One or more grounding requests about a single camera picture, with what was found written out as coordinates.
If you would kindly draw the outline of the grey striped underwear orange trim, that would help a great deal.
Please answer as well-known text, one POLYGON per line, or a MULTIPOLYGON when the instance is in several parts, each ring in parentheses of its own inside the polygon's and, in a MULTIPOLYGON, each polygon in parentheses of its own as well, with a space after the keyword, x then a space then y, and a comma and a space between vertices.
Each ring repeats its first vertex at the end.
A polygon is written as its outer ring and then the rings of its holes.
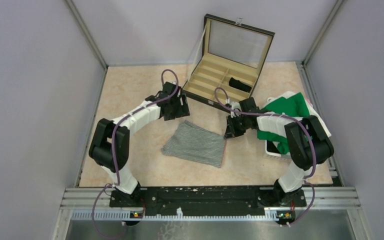
POLYGON ((220 134, 185 120, 161 148, 161 153, 220 168, 224 158, 225 142, 220 134))

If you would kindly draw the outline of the black underwear with beige waistband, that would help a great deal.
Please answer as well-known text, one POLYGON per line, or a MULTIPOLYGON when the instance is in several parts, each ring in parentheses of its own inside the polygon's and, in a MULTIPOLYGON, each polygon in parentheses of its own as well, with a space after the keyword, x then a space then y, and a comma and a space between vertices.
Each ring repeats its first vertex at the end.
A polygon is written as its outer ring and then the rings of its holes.
POLYGON ((247 85, 247 84, 245 84, 245 83, 241 82, 240 80, 237 80, 233 77, 230 78, 228 84, 230 87, 238 89, 242 92, 250 93, 252 90, 251 86, 249 86, 249 85, 247 85))

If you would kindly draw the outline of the black leather compartment box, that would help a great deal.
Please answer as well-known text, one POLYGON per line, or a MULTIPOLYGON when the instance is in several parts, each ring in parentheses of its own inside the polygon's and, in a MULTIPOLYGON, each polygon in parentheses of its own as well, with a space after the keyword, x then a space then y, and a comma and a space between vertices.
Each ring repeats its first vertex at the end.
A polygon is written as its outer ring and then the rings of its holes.
POLYGON ((221 111, 217 101, 225 96, 233 102, 251 97, 274 37, 274 32, 244 24, 241 18, 206 14, 194 67, 182 87, 186 96, 221 111), (251 86, 251 92, 229 86, 230 78, 251 86))

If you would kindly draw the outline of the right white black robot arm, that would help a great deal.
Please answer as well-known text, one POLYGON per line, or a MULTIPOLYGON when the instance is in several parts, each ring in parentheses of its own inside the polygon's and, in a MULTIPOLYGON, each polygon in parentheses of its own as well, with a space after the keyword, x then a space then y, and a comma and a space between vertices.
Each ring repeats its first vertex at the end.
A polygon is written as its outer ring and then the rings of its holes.
POLYGON ((242 136, 248 129, 270 132, 285 137, 291 157, 286 172, 275 181, 273 190, 267 195, 272 204, 287 206, 311 177, 316 166, 334 154, 333 144, 315 115, 292 117, 260 110, 254 98, 224 105, 230 111, 226 118, 226 138, 242 136))

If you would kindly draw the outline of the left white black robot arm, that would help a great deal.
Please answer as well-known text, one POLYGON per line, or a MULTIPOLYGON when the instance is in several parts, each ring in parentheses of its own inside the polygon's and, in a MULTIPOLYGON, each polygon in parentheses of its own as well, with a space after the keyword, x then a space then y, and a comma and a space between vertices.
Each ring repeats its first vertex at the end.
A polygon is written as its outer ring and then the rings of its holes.
POLYGON ((162 90, 148 96, 128 113, 98 121, 88 155, 108 173, 112 186, 127 206, 136 206, 141 198, 140 184, 127 167, 131 136, 153 121, 171 121, 189 115, 187 97, 182 88, 165 82, 162 90))

